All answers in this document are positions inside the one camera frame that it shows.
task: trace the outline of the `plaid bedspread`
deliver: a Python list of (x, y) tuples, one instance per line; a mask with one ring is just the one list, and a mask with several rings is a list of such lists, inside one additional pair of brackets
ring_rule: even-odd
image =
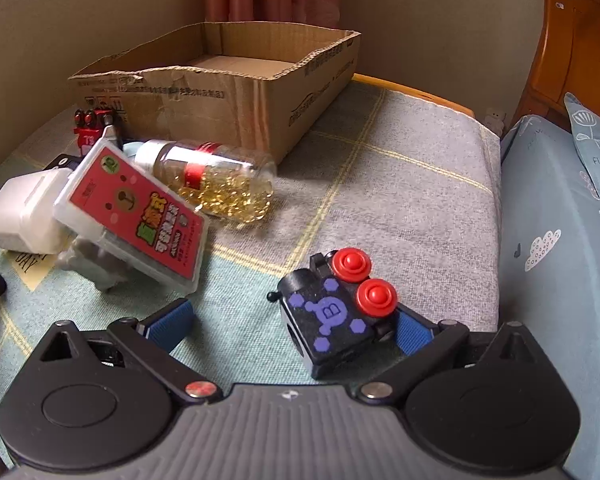
[[(59, 153), (77, 154), (73, 110), (41, 127), (0, 166), (0, 186)], [(401, 302), (420, 314), (495, 329), (500, 147), (477, 121), (351, 83), (278, 172), (267, 221), (212, 222), (191, 298), (200, 322), (174, 350), (176, 358), (225, 391), (234, 382), (312, 382), (266, 293), (312, 253), (346, 246), (364, 249), (372, 275), (391, 282)], [(142, 276), (104, 294), (55, 269), (55, 259), (0, 253), (9, 287), (0, 298), (0, 399), (55, 320), (94, 330), (118, 317), (145, 317), (176, 297)], [(398, 358), (392, 345), (381, 347), (341, 368), (337, 378), (356, 383)], [(6, 456), (1, 441), (0, 452)]]

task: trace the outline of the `gray plastic part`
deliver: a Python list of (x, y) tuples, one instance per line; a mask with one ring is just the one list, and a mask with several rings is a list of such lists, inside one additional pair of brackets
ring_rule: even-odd
[[(5, 480), (78, 478), (13, 470)], [(146, 454), (80, 480), (490, 480), (433, 459), (390, 408), (342, 386), (236, 384), (221, 402), (186, 408)], [(566, 480), (557, 468), (509, 480)]]
[(81, 236), (76, 237), (69, 248), (60, 253), (57, 266), (77, 272), (103, 292), (126, 282), (130, 271), (125, 262)]

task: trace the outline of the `cardboard box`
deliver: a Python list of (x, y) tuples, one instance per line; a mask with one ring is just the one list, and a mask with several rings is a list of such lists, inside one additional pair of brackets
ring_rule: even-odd
[(360, 34), (300, 23), (196, 23), (69, 78), (136, 139), (212, 140), (277, 162), (346, 86)]

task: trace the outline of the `red knob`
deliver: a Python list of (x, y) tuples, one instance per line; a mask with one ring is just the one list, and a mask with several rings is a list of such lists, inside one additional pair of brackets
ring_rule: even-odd
[(82, 110), (76, 110), (74, 114), (75, 125), (80, 127), (84, 123), (84, 112)]
[(96, 114), (93, 113), (93, 110), (89, 110), (84, 116), (84, 123), (87, 126), (94, 126), (95, 121), (96, 121)]
[(386, 317), (398, 305), (398, 293), (391, 283), (373, 278), (360, 283), (356, 303), (368, 316)]
[(365, 251), (347, 247), (334, 254), (331, 269), (343, 282), (360, 283), (366, 280), (371, 272), (371, 259)]

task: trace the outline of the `bed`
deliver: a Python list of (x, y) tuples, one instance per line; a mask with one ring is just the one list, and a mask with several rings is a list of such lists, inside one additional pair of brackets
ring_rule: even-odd
[(538, 116), (503, 139), (500, 322), (524, 322), (582, 417), (567, 470), (600, 480), (600, 199), (571, 134)]
[[(225, 391), (235, 382), (313, 382), (266, 293), (318, 251), (365, 248), (373, 275), (423, 316), (477, 331), (497, 327), (498, 137), (466, 108), (367, 82), (351, 82), (280, 164), (267, 220), (212, 221), (191, 296), (199, 322), (173, 355)], [(61, 152), (77, 153), (74, 110), (0, 165), (0, 186)], [(55, 260), (0, 253), (8, 282), (0, 298), (0, 398), (55, 320), (98, 329), (121, 316), (143, 318), (176, 297), (138, 275), (103, 294)], [(399, 355), (383, 346), (326, 379), (355, 384)], [(0, 453), (6, 459), (1, 441)]]
[(600, 197), (564, 95), (600, 116), (600, 0), (544, 0), (515, 125), (502, 139), (500, 322), (524, 322), (574, 395), (582, 426), (566, 462), (600, 480)]

